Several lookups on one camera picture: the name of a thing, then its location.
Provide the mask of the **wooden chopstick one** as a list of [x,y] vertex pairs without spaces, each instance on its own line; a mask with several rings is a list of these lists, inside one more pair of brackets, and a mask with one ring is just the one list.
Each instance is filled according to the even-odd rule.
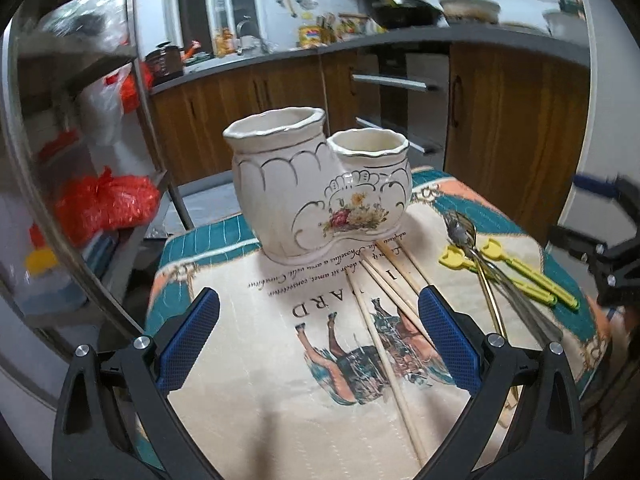
[[392,389],[393,397],[400,413],[401,420],[408,432],[413,451],[416,453],[416,459],[418,460],[420,466],[424,466],[427,462],[427,452],[425,451],[419,431],[416,429],[416,425],[412,420],[406,398],[401,391],[392,364],[390,364],[390,360],[387,357],[382,339],[374,326],[372,315],[368,307],[364,303],[364,298],[360,287],[358,286],[354,278],[350,275],[349,270],[345,270],[344,274],[346,276],[347,283],[349,284],[349,288],[352,290],[356,297],[357,306],[360,311],[361,317],[364,324],[366,324],[367,326],[367,330],[374,343],[376,352],[378,352],[378,356],[380,357],[380,361],[387,380],[390,383],[390,388]]

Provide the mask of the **wooden chopstick four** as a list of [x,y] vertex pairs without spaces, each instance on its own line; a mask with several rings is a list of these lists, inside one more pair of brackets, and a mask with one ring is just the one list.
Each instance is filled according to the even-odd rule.
[[430,278],[430,276],[428,275],[428,273],[426,272],[424,266],[422,266],[422,264],[420,263],[418,258],[416,258],[416,256],[414,256],[412,254],[412,252],[410,252],[410,250],[407,247],[407,245],[400,238],[398,238],[396,240],[396,243],[397,243],[397,246],[400,248],[400,250],[405,254],[405,256],[409,259],[409,261],[412,263],[412,265],[419,272],[419,274],[421,275],[421,278],[424,279],[424,282],[427,285],[433,285],[433,281]]

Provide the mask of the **wooden chopstick two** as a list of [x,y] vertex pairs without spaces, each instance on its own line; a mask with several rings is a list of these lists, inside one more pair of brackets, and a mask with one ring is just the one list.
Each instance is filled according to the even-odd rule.
[[360,252],[361,264],[364,267],[373,281],[382,288],[382,291],[390,297],[390,301],[401,311],[406,318],[416,326],[416,329],[420,334],[428,341],[432,346],[433,341],[430,335],[424,328],[416,307],[413,307],[410,302],[410,297],[405,294],[405,291],[397,284],[394,283],[388,276],[384,276],[384,270],[380,270],[380,266],[373,259],[373,255],[370,252]]

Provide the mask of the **kitchen faucet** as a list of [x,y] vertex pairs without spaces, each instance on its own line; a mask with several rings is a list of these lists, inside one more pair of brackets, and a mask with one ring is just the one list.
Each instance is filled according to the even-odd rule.
[[266,40],[262,38],[259,26],[246,16],[236,24],[236,53],[238,55],[265,55],[269,53]]

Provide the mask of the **built-in oven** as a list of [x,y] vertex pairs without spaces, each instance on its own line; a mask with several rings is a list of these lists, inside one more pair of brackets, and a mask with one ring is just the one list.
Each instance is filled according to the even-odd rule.
[[442,169],[449,114],[447,47],[398,44],[360,49],[352,85],[357,126],[403,134],[413,168]]

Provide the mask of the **white cooking pot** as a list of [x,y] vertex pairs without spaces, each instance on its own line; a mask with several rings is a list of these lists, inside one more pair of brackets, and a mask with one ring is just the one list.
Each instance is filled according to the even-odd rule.
[[497,24],[501,6],[491,0],[439,0],[449,25],[462,23]]

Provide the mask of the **red plastic bag low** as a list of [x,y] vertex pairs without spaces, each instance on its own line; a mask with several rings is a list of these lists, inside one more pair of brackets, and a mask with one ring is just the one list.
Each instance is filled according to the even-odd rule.
[[96,233],[136,228],[151,221],[160,204],[160,190],[149,177],[120,176],[108,167],[99,176],[68,180],[54,203],[54,215],[75,246]]

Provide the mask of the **black wok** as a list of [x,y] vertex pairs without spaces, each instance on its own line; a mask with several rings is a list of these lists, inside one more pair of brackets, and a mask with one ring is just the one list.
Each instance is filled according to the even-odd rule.
[[400,29],[436,25],[442,18],[442,11],[425,2],[384,0],[372,4],[371,15],[385,29]]

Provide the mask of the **metal storage rack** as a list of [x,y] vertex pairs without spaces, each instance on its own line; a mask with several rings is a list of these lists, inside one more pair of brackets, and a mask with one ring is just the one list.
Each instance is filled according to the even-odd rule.
[[[1,31],[1,168],[4,198],[17,213],[1,221],[2,294],[21,321],[69,359],[78,344],[117,347],[142,330],[126,306],[130,275],[154,218],[136,228],[99,232],[81,247],[63,233],[54,203],[70,179],[149,177],[160,200],[176,197],[150,100],[151,73],[139,29],[139,0],[122,0],[128,44],[114,51],[37,29],[51,11],[72,0],[14,0]],[[80,92],[132,65],[140,106],[122,118],[122,137],[92,145],[82,133]]]

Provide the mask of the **white ceramic double utensil holder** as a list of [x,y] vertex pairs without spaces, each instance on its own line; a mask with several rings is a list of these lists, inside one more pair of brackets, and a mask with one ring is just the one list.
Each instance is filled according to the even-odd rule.
[[324,133],[318,107],[232,122],[222,136],[242,214],[272,261],[311,263],[341,240],[398,229],[412,191],[409,141],[380,128]]

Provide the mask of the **white plastic bag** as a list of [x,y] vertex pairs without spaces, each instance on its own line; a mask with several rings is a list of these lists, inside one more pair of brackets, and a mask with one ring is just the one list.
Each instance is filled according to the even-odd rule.
[[111,146],[122,137],[125,115],[120,90],[130,74],[128,65],[89,84],[77,98],[82,133],[92,145]]

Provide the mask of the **yellow oil bottle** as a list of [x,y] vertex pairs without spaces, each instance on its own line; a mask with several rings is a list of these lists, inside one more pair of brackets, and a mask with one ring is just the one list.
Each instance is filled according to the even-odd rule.
[[302,49],[321,47],[326,43],[326,30],[317,24],[299,26],[298,43]]

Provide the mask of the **red hanging bag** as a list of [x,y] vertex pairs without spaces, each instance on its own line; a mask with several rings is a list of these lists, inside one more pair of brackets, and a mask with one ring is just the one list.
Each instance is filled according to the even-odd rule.
[[136,78],[132,72],[132,65],[122,66],[103,78],[105,87],[116,87],[119,91],[122,111],[125,114],[134,112],[140,106],[139,92],[136,86]]

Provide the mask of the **dark electric cooker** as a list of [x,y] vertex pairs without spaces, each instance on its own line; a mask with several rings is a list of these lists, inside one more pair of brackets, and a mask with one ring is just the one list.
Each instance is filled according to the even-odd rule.
[[152,75],[154,86],[183,75],[181,50],[169,41],[158,44],[145,55],[144,60]]

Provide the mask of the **clear bag on shelf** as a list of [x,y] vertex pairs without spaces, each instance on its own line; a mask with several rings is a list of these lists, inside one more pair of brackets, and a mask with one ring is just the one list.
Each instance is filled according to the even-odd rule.
[[88,42],[114,51],[128,44],[128,25],[122,0],[72,0],[45,15],[40,32]]

